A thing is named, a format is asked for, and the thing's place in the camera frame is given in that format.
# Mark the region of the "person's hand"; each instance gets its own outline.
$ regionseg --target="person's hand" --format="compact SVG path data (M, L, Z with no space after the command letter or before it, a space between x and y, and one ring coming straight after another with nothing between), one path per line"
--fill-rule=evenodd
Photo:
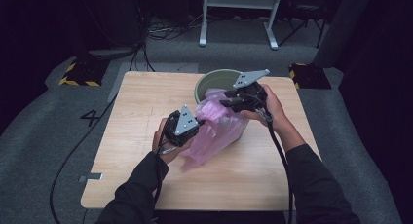
M161 123L159 124L159 128L157 131L155 131L154 133L154 139L152 142L152 151L154 153L157 152L158 150L158 144L159 144L159 140L161 139L161 134L162 134L162 130L164 128L165 123L167 122L167 119L162 119ZM180 152L189 149L189 147L192 144L192 141L194 141L194 137L192 137L190 140L188 140L188 142L186 142L182 147L176 147L170 143L166 143L164 144L163 150L168 150L171 148L175 148L174 150L168 152L167 154L160 154L160 157L162 160L164 160L164 162L166 164L172 162Z
M270 113L273 115L273 128L275 131L277 131L281 129L283 125L288 124L289 121L284 114L284 111L282 109L282 104L280 103L277 96L270 89L270 87L265 84L262 84L261 86L265 90L265 93L267 93L267 96L268 96L266 100L267 108L268 108L268 111L270 111ZM243 110L241 111L241 114L244 115L248 119L258 120L261 122L262 125L268 127L267 122L256 112Z
M267 85L261 85L265 93L267 93L267 108L268 111L273 115L273 128L274 131L279 135L282 140L282 147L285 152L295 148L297 146L305 144L305 141L298 130L292 125L292 123L285 116L282 104L280 103L277 96ZM248 119L258 120L264 126L267 126L267 122L262 119L262 117L256 113L247 110L241 111L241 114Z

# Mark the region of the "pink plastic bag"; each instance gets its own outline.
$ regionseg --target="pink plastic bag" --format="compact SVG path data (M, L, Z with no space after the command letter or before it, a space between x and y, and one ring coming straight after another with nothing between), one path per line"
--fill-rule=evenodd
M240 113L234 113L219 103L219 100L228 99L224 92L222 89L208 89L206 99L198 104L195 110L197 120L206 122L200 126L191 147L180 154L187 156L184 169L202 165L237 140L248 124L248 119Z

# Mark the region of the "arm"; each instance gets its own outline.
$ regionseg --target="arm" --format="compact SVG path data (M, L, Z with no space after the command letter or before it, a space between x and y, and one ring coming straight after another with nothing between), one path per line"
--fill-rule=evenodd
M359 223L340 184L285 116L280 101L271 89L262 86L268 95L267 108L273 115L274 131L282 141L288 161L288 179L295 196L297 222ZM242 111L242 114L267 126L257 113Z
M115 192L115 199L107 204L96 223L150 223L155 209L153 192L158 188L159 168L162 179L168 173L167 164L172 162L177 155L190 147L193 139L185 145L166 154L157 155L159 140L166 119L163 119L155 131L152 143L152 152L136 166L130 178ZM173 147L165 144L164 149Z

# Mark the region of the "gray carpet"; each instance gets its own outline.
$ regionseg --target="gray carpet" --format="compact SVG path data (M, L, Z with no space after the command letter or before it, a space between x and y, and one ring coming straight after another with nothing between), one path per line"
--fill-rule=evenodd
M274 26L280 40L289 24ZM317 53L318 32L312 23L300 29L277 51L271 50L261 20L216 21L208 28L206 47L198 46L200 28L173 40L148 40L147 53L157 70L165 63L197 64L195 70L241 71L269 69L271 76L288 76L288 65L311 62ZM63 61L45 81L49 89L27 106L0 137L0 223L54 223L49 193L56 172L68 153L88 130L80 117L91 110L101 115L125 62L112 60L102 87L60 86L58 81L73 57ZM143 63L139 52L137 63ZM332 90L298 90L326 166L336 176L362 223L401 223L386 180L360 142L340 93L340 71L325 69ZM108 113L77 148L55 188L56 214L61 223L82 223L80 206L84 183L78 176L91 170ZM85 223L94 223L100 210L89 210Z

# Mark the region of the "black sleeve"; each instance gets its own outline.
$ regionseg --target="black sleeve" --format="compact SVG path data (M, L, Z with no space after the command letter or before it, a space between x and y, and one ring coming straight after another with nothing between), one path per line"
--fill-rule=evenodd
M286 153L297 223L360 223L337 180L309 145Z
M158 164L164 178L169 170L167 164L157 160L155 153L148 153L128 181L116 190L115 199L107 204L96 223L150 223L155 209L153 191L158 187Z

